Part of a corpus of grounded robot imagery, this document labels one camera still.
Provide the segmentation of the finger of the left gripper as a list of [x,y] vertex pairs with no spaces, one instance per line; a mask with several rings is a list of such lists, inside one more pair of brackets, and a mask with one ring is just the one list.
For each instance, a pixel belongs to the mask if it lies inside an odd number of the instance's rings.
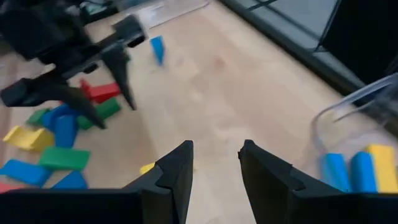
[[146,40],[146,33],[133,15],[113,24],[114,33],[101,41],[101,59],[107,66],[119,90],[132,110],[137,110],[134,94],[130,91],[127,64],[130,56],[126,48],[134,48]]
[[101,129],[106,127],[103,118],[96,112],[83,91],[53,78],[22,78],[2,89],[1,99],[7,107],[32,107],[46,101],[62,101],[80,112],[95,126]]

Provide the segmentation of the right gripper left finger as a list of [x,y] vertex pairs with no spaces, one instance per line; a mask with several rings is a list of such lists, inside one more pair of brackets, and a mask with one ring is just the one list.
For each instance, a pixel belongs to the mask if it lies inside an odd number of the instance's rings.
[[134,211],[143,224],[183,224],[193,182],[193,141],[185,140],[123,189],[137,195]]

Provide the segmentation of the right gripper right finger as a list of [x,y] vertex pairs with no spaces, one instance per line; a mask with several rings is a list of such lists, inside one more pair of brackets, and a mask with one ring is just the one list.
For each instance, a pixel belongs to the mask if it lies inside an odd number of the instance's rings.
[[238,152],[257,223],[334,223],[345,212],[343,193],[245,140]]

